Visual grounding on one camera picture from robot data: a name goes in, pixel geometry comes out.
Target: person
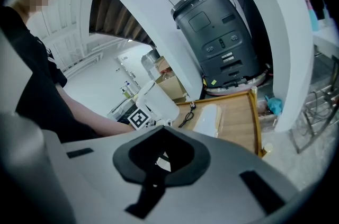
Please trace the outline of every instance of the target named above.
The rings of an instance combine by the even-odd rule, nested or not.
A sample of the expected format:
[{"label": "person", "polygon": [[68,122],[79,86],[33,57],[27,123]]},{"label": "person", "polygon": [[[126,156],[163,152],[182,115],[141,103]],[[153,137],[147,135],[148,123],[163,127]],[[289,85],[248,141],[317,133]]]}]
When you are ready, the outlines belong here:
[{"label": "person", "polygon": [[9,7],[0,7],[0,27],[32,70],[16,112],[33,120],[41,129],[55,132],[61,142],[133,131],[131,126],[92,112],[64,91],[67,79],[57,67],[53,54],[26,27],[28,19],[47,6],[48,1],[51,0],[14,0]]}]

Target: black t-shirt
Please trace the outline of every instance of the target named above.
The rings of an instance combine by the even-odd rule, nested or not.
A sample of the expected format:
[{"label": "black t-shirt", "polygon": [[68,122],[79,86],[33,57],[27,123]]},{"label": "black t-shirt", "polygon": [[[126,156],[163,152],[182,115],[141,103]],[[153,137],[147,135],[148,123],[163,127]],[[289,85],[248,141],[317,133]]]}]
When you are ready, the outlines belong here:
[{"label": "black t-shirt", "polygon": [[75,120],[61,98],[55,85],[59,83],[64,87],[67,79],[58,69],[51,51],[30,33],[19,14],[10,7],[1,6],[0,27],[15,51],[32,70],[16,112],[33,120],[41,129],[55,132],[61,142],[97,137],[91,127]]}]

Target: wooden staircase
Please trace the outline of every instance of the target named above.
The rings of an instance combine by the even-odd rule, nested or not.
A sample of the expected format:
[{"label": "wooden staircase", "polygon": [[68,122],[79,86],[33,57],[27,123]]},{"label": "wooden staircase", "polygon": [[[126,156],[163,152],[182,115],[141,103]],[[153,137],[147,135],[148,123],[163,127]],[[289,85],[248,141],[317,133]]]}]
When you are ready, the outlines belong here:
[{"label": "wooden staircase", "polygon": [[120,0],[92,0],[90,33],[113,35],[155,46]]}]

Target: wire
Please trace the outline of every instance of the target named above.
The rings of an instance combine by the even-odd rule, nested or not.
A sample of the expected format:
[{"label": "wire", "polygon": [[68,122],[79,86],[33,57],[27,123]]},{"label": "wire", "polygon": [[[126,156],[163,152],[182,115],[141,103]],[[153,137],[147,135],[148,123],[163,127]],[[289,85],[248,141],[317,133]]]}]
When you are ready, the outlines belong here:
[{"label": "wire", "polygon": [[188,122],[189,120],[193,119],[194,117],[194,113],[192,112],[197,106],[195,105],[195,103],[191,103],[191,110],[189,111],[189,113],[186,114],[184,121],[179,125],[179,128],[182,128],[186,122]]}]

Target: kettle handle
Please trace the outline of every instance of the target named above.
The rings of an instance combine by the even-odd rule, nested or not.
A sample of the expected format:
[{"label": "kettle handle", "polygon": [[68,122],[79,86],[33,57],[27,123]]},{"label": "kettle handle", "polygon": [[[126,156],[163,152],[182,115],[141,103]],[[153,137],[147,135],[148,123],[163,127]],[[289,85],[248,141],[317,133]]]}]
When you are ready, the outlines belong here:
[{"label": "kettle handle", "polygon": [[143,110],[145,113],[147,113],[152,119],[154,119],[155,121],[160,120],[161,118],[159,116],[157,116],[157,114],[155,112],[153,112],[152,110],[150,111],[148,109],[148,107],[145,104],[145,97],[144,95],[138,97],[137,101],[136,101],[136,105],[138,108],[140,108],[141,110]]}]

